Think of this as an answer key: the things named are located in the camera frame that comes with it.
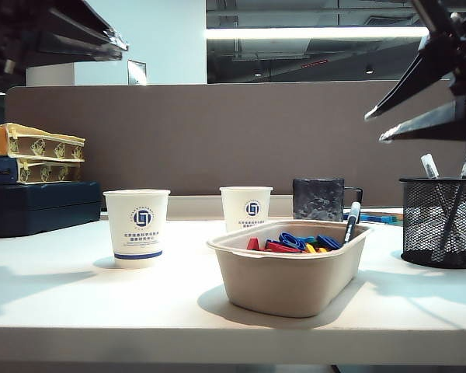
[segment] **beige tray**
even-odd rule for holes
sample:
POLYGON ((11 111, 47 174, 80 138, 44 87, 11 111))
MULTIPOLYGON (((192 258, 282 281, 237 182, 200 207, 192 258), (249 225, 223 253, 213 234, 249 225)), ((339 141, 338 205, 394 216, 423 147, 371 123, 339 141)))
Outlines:
POLYGON ((343 240, 346 223, 286 220, 257 225, 212 239, 230 302, 257 312, 309 317, 322 311, 352 280, 370 228, 357 225, 341 249, 321 254, 258 252, 244 249, 251 237, 259 244, 281 232, 297 236, 330 235, 343 240))

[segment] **mesh pen holder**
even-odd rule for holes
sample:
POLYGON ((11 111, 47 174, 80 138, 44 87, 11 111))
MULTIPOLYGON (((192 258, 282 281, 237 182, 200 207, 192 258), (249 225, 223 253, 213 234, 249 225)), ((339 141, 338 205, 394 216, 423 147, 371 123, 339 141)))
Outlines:
POLYGON ((400 179, 404 251, 410 263, 466 268, 466 179, 400 179))

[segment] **mug handle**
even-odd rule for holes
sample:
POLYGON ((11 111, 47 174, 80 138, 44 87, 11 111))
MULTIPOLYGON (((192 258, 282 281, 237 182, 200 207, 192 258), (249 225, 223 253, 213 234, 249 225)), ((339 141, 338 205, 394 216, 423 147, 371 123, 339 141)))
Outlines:
MULTIPOLYGON (((361 188, 357 188, 354 186, 345 186, 343 189, 352 189, 356 191, 356 201, 359 202, 360 204, 363 204, 363 190, 361 188)), ((360 220, 360 214, 359 217, 357 218, 356 224, 359 223, 360 220)))

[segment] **red plastic piece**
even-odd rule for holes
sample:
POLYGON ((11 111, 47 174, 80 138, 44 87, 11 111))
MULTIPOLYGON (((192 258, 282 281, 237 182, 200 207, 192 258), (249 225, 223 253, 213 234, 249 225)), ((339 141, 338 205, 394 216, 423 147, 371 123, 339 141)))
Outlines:
POLYGON ((249 244, 247 245, 247 250, 257 250, 260 251, 259 248, 259 240, 256 237, 252 237, 249 240, 249 244))
POLYGON ((272 251, 273 253, 302 253, 299 249, 294 249, 288 246, 280 245, 279 243, 275 242, 267 242, 266 250, 272 251))

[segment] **white paper cup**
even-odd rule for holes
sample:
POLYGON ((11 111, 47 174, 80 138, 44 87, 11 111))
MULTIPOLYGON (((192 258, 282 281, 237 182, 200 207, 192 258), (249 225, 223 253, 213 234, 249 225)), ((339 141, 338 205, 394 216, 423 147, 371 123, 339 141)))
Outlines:
POLYGON ((227 232, 267 221, 271 186, 223 186, 219 190, 227 232))
POLYGON ((118 267, 142 268, 162 254, 162 229, 169 190, 135 189, 104 192, 110 237, 118 267))

